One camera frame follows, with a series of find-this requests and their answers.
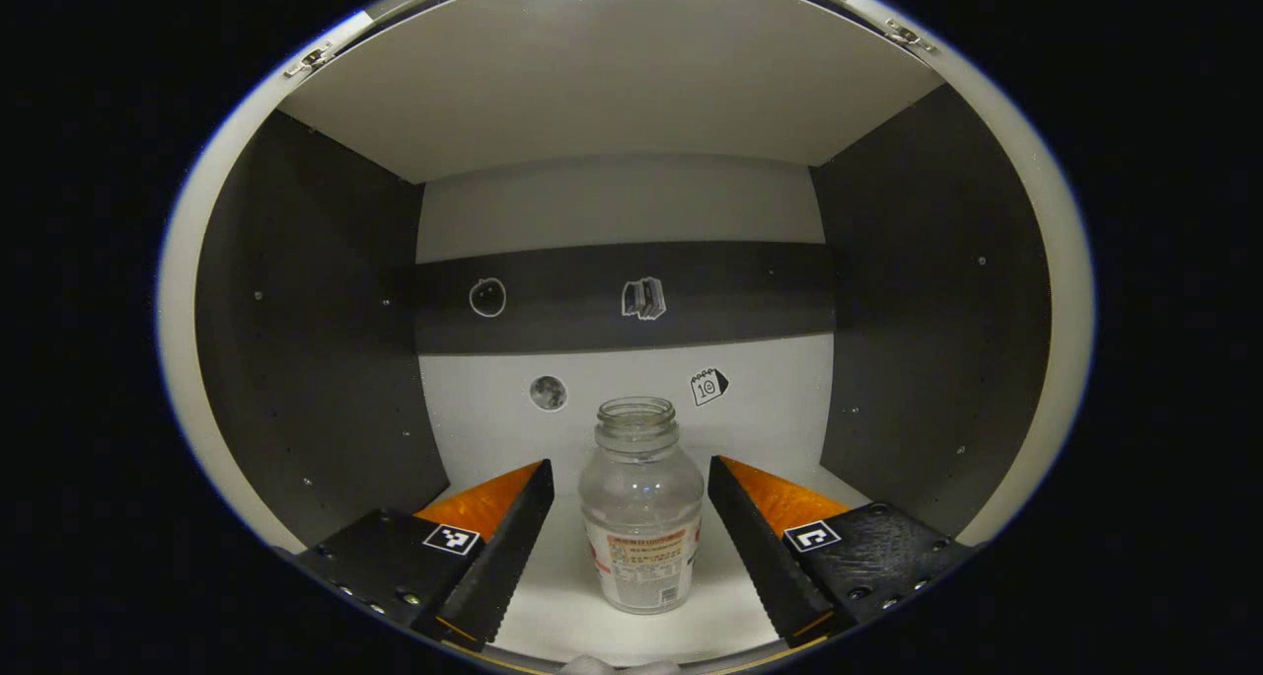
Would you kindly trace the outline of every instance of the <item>white floor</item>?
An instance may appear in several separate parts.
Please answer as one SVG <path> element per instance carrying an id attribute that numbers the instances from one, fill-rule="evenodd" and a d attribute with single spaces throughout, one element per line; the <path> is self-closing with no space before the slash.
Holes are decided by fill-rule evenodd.
<path id="1" fill-rule="evenodd" d="M 695 455 L 693 460 L 705 471 L 710 456 Z M 820 466 L 782 475 L 851 507 L 869 502 Z M 586 654 L 630 666 L 719 657 L 777 640 L 709 498 L 702 504 L 702 540 L 693 569 L 692 593 L 674 611 L 658 616 L 616 611 L 601 598 L 578 498 L 558 494 L 494 645 L 562 662 Z"/>

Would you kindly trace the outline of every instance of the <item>clear glass bottle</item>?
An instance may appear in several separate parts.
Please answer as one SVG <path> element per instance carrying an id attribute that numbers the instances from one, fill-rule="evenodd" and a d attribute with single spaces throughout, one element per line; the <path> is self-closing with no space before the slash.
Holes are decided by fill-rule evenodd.
<path id="1" fill-rule="evenodd" d="M 608 401 L 596 454 L 578 478 L 589 549 L 605 599 L 630 613 L 679 605 L 692 584 L 703 482 L 679 450 L 671 402 Z"/>

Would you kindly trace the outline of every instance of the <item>black background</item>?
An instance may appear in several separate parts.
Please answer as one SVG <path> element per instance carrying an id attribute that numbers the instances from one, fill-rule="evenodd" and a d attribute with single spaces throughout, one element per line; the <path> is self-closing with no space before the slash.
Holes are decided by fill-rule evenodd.
<path id="1" fill-rule="evenodd" d="M 14 178 L 37 182 L 10 198 L 34 219 L 13 216 L 10 235 L 32 305 L 51 311 L 15 341 L 34 368 L 15 377 L 16 415 L 34 418 L 10 437 L 49 449 L 10 454 L 25 478 L 9 574 L 18 670 L 462 671 L 240 526 L 183 446 L 153 341 L 159 244 L 201 145 L 280 59 L 371 0 L 16 1 L 6 78 L 18 131 L 39 134 L 10 137 Z M 1257 4 L 888 1 L 988 71 L 1061 158 L 1100 332 L 1072 440 L 1014 526 L 933 598 L 802 670 L 1245 659 L 1235 628 L 1258 568 L 1234 559 L 1249 562 L 1236 535 L 1252 523 L 1220 541 L 1205 527 L 1254 496 L 1231 468 L 1257 431 L 1229 427 L 1250 408 L 1238 319 L 1253 291 L 1229 277 L 1249 216 L 1249 140 L 1233 128 L 1252 109 L 1255 34 L 1240 14 Z"/>

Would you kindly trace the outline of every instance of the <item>dark gray wall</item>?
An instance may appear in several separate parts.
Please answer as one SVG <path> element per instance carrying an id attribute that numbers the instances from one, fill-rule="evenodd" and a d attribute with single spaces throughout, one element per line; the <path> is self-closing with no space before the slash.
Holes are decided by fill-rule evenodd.
<path id="1" fill-rule="evenodd" d="M 414 260 L 421 200 L 277 113 L 206 229 L 196 321 L 211 408 L 259 497 L 307 544 L 447 485 L 412 319 L 383 305 L 386 272 Z"/>
<path id="2" fill-rule="evenodd" d="M 1012 464 L 1043 386 L 1051 301 L 1029 200 L 951 86 L 812 181 L 837 282 L 821 464 L 956 535 Z"/>

